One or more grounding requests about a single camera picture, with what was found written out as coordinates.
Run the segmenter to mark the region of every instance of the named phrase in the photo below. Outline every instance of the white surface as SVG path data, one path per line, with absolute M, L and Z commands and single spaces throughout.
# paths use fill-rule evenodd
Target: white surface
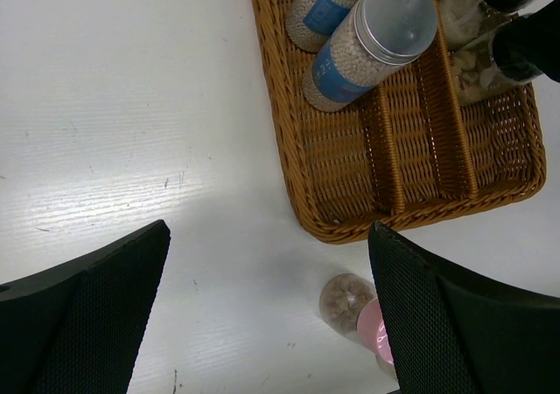
M 317 277 L 371 274 L 367 247 L 292 215 L 249 0 L 0 0 L 0 71 L 0 282 L 171 228 L 130 393 L 172 393 L 175 369 L 178 394 L 396 387 L 316 315 Z M 541 193 L 406 236 L 560 296 L 558 89 L 536 83 Z

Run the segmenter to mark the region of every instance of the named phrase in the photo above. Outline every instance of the small glass jar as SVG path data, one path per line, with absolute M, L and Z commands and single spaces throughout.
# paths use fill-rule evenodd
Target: small glass jar
M 305 99 L 338 111 L 416 60 L 438 30 L 432 0 L 359 0 L 304 73 Z
M 374 352 L 380 368 L 396 380 L 389 339 L 372 282 L 352 273 L 339 274 L 323 289 L 319 310 L 332 329 Z
M 511 88 L 534 80 L 542 72 L 529 63 L 517 60 L 515 63 L 494 42 L 495 32 L 475 39 L 451 57 L 451 71 L 458 101 L 461 106 L 470 105 L 501 94 Z M 507 73 L 496 63 L 498 59 L 507 60 Z
M 532 0 L 439 0 L 444 36 L 450 51 L 510 21 Z

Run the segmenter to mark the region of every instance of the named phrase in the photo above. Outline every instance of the wicker basket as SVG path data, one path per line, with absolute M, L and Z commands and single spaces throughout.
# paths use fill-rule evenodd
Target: wicker basket
M 253 0 L 283 175 L 301 225 L 320 241 L 364 239 L 521 201 L 546 177 L 530 85 L 465 109 L 440 32 L 430 49 L 344 110 L 304 99 L 313 55 L 284 33 L 291 0 Z

